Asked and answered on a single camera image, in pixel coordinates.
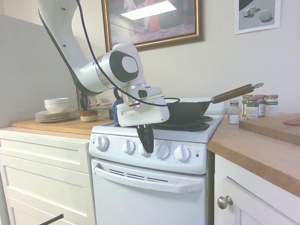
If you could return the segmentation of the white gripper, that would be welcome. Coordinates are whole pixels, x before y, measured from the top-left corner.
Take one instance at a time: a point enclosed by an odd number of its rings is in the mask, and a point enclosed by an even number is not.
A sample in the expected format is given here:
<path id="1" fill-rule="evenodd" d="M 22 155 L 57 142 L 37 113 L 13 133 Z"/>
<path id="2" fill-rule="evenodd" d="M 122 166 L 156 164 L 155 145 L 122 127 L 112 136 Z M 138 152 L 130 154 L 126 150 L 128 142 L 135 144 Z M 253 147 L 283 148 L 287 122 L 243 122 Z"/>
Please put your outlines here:
<path id="1" fill-rule="evenodd" d="M 165 122 L 170 118 L 167 106 L 152 106 L 140 103 L 129 106 L 127 103 L 117 106 L 118 122 L 121 127 L 137 126 L 138 137 L 145 151 L 154 151 L 154 135 L 151 124 Z"/>

